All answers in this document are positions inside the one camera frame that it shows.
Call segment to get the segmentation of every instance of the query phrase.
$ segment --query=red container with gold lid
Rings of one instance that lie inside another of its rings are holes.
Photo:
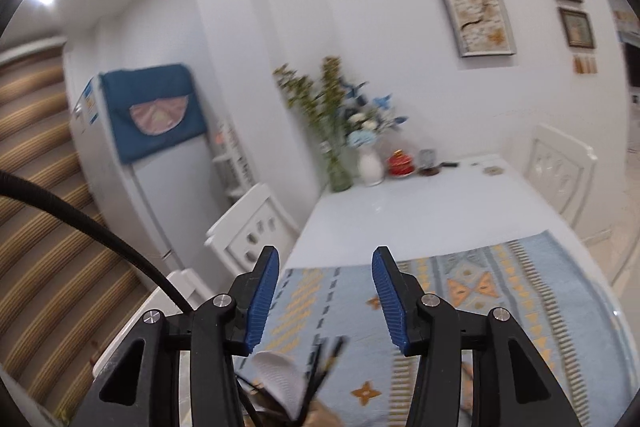
[[[401,150],[394,152],[386,163],[389,175],[396,178],[408,176],[415,171],[414,159]]]

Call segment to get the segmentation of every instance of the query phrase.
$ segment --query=patterned placemat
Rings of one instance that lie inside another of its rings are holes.
[[[636,390],[631,347],[603,293],[550,233],[398,266],[458,309],[509,309],[584,427],[614,425],[628,406]],[[320,398],[347,426],[404,426],[418,359],[391,343],[370,266],[286,271],[255,351],[286,354],[306,371],[315,343],[337,335],[350,343]],[[471,362],[463,353],[461,426],[470,425]],[[250,357],[236,369],[255,378]]]

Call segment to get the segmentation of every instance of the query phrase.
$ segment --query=tiled floor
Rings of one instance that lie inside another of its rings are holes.
[[[640,229],[640,151],[629,151],[626,155],[626,191],[625,205],[620,220],[611,229],[611,236],[589,247],[591,255],[607,276],[611,279],[623,256],[632,247]],[[634,259],[640,248],[636,248]],[[614,286],[617,295],[622,293],[626,278],[621,277]]]

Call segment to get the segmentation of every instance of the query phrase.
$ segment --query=white chair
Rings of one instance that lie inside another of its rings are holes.
[[[526,178],[574,229],[591,192],[597,161],[586,143],[539,124]]]
[[[289,257],[300,229],[265,184],[254,185],[207,232],[205,245],[235,277],[254,269],[265,246]]]
[[[176,270],[171,272],[167,279],[173,284],[178,292],[187,299],[193,309],[199,308],[201,304],[214,297],[215,293],[197,276],[196,272],[188,268],[186,270]],[[133,314],[133,316],[127,321],[120,332],[111,341],[111,344],[104,350],[100,358],[94,365],[93,374],[94,378],[104,367],[104,364],[109,360],[113,351],[118,347],[124,337],[127,336],[130,329],[138,321],[142,315],[149,310],[160,310],[164,315],[177,315],[180,313],[178,306],[166,296],[166,294],[160,289],[156,288],[151,295],[142,303],[142,306]]]

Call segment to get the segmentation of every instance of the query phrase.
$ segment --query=white tabletop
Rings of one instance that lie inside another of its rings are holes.
[[[488,166],[504,173],[484,174]],[[385,180],[324,194],[298,239],[287,268],[370,264],[389,247],[396,261],[487,247],[549,230],[609,296],[635,346],[606,277],[574,231],[498,155],[468,158],[436,176]],[[634,351],[636,367],[638,355]]]

